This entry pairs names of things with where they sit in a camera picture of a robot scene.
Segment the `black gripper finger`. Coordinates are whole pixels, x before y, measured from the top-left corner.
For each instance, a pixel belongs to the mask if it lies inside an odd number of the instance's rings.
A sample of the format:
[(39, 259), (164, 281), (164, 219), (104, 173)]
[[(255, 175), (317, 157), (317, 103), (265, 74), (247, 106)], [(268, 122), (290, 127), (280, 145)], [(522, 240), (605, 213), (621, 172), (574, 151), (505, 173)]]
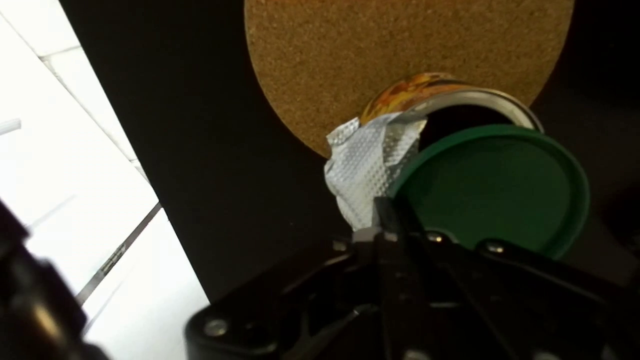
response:
[(375, 197), (377, 219), (351, 236), (351, 275), (363, 293), (418, 293), (423, 289), (409, 227), (390, 197)]

